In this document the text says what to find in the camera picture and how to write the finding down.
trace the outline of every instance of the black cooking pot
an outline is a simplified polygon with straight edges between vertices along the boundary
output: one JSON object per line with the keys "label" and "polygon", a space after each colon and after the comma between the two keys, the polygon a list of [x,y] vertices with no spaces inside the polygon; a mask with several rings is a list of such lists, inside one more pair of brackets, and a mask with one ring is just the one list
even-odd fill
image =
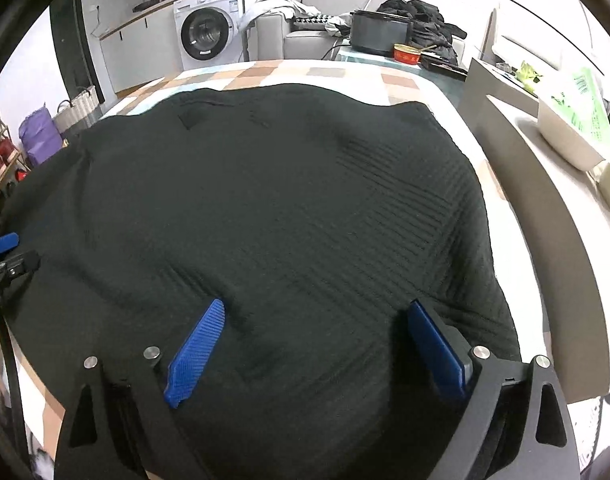
{"label": "black cooking pot", "polygon": [[350,44],[355,50],[377,56],[394,55],[394,45],[407,43],[414,22],[404,16],[356,10],[352,13]]}

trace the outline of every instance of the gray sofa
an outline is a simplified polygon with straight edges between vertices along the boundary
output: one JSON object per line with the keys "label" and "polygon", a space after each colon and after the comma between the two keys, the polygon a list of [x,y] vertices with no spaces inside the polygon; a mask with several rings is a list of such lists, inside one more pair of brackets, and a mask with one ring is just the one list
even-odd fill
{"label": "gray sofa", "polygon": [[[338,16],[362,9],[369,0],[301,0],[323,14]],[[367,10],[376,10],[385,0],[371,0]],[[321,59],[334,46],[325,30],[295,30],[282,14],[266,14],[256,19],[258,59]]]}
{"label": "gray sofa", "polygon": [[[307,6],[316,7],[323,14],[339,16],[357,9],[377,10],[385,0],[297,0]],[[333,38],[324,30],[296,30],[282,14],[265,14],[255,22],[257,58],[270,59],[322,59],[334,46]],[[462,60],[464,41],[453,38],[453,47]]]}

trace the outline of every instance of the purple bag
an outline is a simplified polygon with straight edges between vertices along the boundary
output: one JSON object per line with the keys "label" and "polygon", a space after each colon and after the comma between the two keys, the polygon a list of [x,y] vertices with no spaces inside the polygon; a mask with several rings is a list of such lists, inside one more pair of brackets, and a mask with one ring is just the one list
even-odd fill
{"label": "purple bag", "polygon": [[18,136],[34,166],[50,158],[63,146],[63,139],[45,105],[25,118],[18,128]]}

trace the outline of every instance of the white cabinet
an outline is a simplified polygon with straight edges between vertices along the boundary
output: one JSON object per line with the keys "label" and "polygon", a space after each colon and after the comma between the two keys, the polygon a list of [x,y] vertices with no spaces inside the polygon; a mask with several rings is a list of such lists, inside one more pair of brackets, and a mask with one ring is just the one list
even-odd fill
{"label": "white cabinet", "polygon": [[172,6],[104,38],[101,50],[115,92],[183,70]]}

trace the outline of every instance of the clothing pile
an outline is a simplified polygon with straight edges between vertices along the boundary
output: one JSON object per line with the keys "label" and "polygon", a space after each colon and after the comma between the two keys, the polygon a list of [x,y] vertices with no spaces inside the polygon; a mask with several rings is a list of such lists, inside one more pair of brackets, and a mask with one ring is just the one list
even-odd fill
{"label": "clothing pile", "polygon": [[414,21],[414,27],[408,44],[416,48],[436,45],[429,50],[453,65],[458,65],[456,52],[452,45],[452,36],[465,40],[467,32],[456,25],[445,23],[438,7],[421,0],[387,0],[378,8],[378,12],[405,16]]}

